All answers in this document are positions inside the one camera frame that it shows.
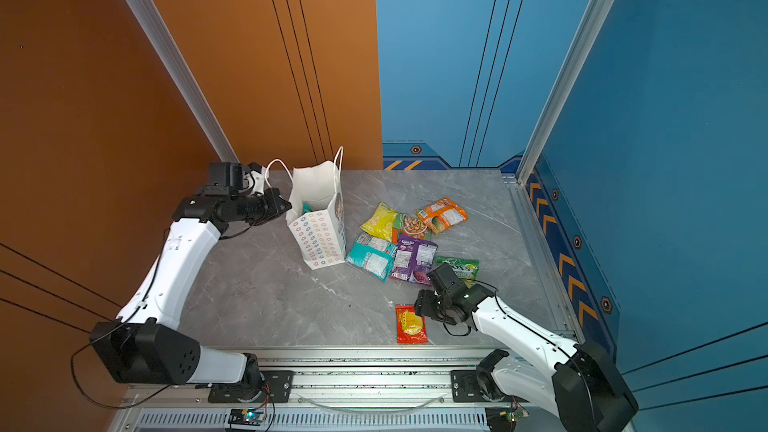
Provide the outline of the purple Savoria snack bag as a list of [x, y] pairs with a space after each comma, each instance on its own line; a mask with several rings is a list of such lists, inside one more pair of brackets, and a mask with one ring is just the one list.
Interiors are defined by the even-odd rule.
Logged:
[[431, 285], [427, 274], [431, 271], [438, 246], [428, 240], [401, 235], [395, 250], [390, 277], [420, 286]]

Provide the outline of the red yellow snack packet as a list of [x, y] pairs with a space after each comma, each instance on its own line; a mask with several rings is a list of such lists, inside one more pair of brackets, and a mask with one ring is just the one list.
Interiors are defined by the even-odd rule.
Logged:
[[424, 320], [415, 313], [413, 305], [396, 305], [395, 313], [398, 344], [419, 345], [428, 342]]

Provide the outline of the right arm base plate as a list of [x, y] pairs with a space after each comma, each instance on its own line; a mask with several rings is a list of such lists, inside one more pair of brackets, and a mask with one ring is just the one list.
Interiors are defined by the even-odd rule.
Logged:
[[513, 397], [504, 394], [490, 379], [476, 370], [452, 370], [451, 394], [455, 403], [510, 403]]

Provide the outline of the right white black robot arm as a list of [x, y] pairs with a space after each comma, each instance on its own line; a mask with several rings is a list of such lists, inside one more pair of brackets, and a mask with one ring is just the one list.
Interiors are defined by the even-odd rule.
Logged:
[[562, 337], [506, 305], [495, 287], [468, 286], [447, 264], [427, 274], [417, 315], [502, 343], [476, 367], [490, 401], [521, 397], [557, 417], [567, 431], [626, 431], [639, 405], [612, 356], [598, 342]]

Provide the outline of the white patterned paper bag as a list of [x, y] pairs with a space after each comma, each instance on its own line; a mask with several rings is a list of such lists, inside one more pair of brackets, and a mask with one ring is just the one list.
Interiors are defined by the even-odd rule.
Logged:
[[[288, 173], [292, 209], [286, 213], [286, 223], [300, 249], [302, 259], [311, 270], [341, 264], [346, 259], [344, 204], [341, 171], [344, 147], [340, 146], [333, 160], [292, 171], [280, 159], [273, 159], [264, 169], [265, 184], [269, 183], [270, 168], [280, 164]], [[304, 213], [303, 203], [312, 211]]]

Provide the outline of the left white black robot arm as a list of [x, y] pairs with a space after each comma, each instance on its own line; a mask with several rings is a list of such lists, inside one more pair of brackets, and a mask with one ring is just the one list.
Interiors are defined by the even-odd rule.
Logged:
[[201, 345], [179, 332], [191, 287], [213, 246], [233, 222], [259, 226], [290, 208], [276, 188], [241, 195], [206, 187], [181, 201], [150, 271], [112, 322], [99, 322], [89, 344], [121, 384], [210, 385], [232, 401], [261, 399], [257, 358]]

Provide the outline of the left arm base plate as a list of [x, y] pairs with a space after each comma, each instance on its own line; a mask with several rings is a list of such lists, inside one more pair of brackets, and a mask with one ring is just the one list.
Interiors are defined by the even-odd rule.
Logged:
[[261, 371], [253, 380], [236, 384], [214, 384], [207, 401], [214, 404], [288, 403], [293, 387], [292, 370]]

